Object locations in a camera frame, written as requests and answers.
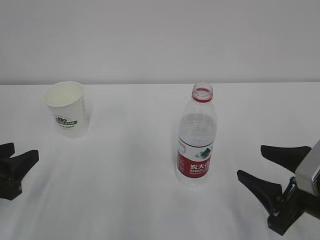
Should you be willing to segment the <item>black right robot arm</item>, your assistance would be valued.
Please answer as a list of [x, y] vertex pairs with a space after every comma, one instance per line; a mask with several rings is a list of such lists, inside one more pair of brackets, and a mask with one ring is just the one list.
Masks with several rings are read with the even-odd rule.
[[292, 172], [286, 189], [278, 183], [257, 178], [243, 170], [237, 178], [268, 212], [268, 227], [284, 235], [304, 213], [320, 217], [320, 145], [276, 147], [262, 145], [261, 155]]

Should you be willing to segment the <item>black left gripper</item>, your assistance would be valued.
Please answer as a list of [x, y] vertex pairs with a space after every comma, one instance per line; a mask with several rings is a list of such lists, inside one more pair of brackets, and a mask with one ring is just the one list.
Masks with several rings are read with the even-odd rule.
[[22, 183], [26, 174], [39, 161], [39, 151], [30, 150], [19, 156], [15, 154], [13, 142], [0, 145], [0, 198], [12, 201], [22, 194]]

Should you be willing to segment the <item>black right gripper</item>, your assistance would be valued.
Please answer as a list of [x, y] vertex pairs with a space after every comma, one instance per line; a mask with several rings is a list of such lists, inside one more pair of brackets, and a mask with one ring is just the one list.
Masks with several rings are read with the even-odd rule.
[[[296, 169], [308, 153], [309, 146], [276, 147], [261, 145], [261, 155], [282, 167], [295, 173]], [[257, 178], [243, 170], [237, 171], [237, 178], [263, 205], [269, 213], [268, 227], [283, 236], [286, 231], [305, 212], [305, 194], [298, 188], [295, 177], [291, 177], [285, 191], [277, 183]]]

